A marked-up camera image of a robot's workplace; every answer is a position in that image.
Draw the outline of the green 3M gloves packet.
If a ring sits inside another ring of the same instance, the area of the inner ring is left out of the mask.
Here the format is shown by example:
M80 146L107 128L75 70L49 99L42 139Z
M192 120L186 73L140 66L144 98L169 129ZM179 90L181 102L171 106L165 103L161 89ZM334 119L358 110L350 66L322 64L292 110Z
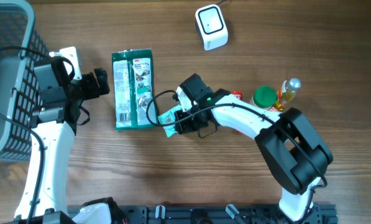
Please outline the green 3M gloves packet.
M132 49L112 54L115 129L144 129L157 121L153 103L151 49Z

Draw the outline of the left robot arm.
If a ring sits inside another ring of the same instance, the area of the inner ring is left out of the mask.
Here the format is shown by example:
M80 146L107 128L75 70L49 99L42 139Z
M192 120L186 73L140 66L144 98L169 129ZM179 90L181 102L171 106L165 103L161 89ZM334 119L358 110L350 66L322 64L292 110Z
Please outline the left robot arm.
M68 159L78 119L86 111L82 104L110 92L104 69L76 78L76 69L67 70L66 64L71 61L60 56L35 63L41 104L33 107L29 118L32 150L24 193L14 215L17 223L41 222L49 213L67 213Z

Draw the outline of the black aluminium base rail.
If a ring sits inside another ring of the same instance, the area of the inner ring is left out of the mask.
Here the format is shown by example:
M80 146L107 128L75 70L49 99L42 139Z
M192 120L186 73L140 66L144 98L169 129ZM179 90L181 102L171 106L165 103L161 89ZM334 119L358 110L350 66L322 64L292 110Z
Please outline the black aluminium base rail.
M155 207L121 205L119 208L128 217L128 223L227 224L238 222L226 212L225 207L166 207L165 214L158 217L155 216ZM245 223L268 224L291 222L276 204L260 204L248 207L237 206L236 209L239 211L240 218ZM337 217L336 206L315 203L313 210L303 222L305 224L338 224L339 219Z

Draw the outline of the orange white tissue pack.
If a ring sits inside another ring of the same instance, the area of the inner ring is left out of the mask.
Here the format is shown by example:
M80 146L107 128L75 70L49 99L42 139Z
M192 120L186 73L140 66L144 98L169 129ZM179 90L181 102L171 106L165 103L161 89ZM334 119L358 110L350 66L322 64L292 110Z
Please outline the orange white tissue pack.
M270 109L269 109L269 111L275 111L275 112L279 112L279 110L278 109L276 109L276 107L274 107L274 106L272 106Z

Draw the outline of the red Nescafe coffee sachet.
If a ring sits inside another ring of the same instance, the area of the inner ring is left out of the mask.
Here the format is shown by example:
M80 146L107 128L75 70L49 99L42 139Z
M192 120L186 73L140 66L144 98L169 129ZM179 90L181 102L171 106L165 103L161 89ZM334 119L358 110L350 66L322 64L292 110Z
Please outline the red Nescafe coffee sachet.
M241 91L231 91L231 93L239 100L242 101L242 92Z

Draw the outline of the grey plastic mesh basket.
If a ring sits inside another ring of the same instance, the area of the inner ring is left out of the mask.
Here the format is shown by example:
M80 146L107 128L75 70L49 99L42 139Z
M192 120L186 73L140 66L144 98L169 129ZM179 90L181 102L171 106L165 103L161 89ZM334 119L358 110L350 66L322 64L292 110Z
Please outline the grey plastic mesh basket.
M30 3L0 0L0 161L30 159L31 135L25 127L40 102L34 63L48 52Z

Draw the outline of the green lid stock jar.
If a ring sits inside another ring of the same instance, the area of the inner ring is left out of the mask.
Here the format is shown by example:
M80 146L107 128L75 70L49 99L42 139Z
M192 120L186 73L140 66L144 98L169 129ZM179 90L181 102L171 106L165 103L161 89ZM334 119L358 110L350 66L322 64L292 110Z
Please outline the green lid stock jar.
M261 86L254 92L250 104L259 108L269 110L277 101L276 91L270 86Z

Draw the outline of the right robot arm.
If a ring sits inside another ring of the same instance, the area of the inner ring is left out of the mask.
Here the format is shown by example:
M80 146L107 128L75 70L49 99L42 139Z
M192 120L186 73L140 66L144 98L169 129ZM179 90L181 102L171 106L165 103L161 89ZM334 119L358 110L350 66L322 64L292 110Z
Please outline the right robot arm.
M212 122L255 140L282 187L280 210L295 223L307 219L313 211L315 190L327 186L324 174L333 156L300 110L264 110L227 90L213 91L197 74L180 84L174 99L181 106L175 113L175 127L180 134L198 132Z

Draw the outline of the white barcode scanner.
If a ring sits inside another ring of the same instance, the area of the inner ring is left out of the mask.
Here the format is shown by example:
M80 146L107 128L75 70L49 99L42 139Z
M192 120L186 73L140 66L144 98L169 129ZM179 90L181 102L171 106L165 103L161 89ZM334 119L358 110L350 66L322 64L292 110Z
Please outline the white barcode scanner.
M229 32L221 8L217 4L199 8L195 12L195 26L205 51L227 44Z

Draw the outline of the yellow dish soap bottle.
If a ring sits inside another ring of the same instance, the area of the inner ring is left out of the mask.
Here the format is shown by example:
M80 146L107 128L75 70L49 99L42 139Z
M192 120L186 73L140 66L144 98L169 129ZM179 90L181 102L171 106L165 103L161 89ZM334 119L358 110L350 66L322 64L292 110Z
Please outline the yellow dish soap bottle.
M296 96L297 91L301 88L301 82L298 78L290 78L283 82L277 91L278 99L273 107L278 111L283 111L285 106Z

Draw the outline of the mint green wipes packet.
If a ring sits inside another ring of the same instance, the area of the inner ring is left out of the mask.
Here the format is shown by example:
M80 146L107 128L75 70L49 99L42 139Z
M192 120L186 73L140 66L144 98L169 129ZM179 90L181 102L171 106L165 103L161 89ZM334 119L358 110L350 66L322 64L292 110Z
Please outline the mint green wipes packet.
M175 122L175 112L181 111L181 110L182 110L181 105L176 105L173 108L171 108L170 110L168 110L167 112L165 112L164 114L161 114L158 117L158 120L159 120L160 124L174 123ZM163 128L164 128L165 133L166 133L168 138L170 138L171 136L173 136L174 134L177 133L177 131L175 130L175 125L164 126Z

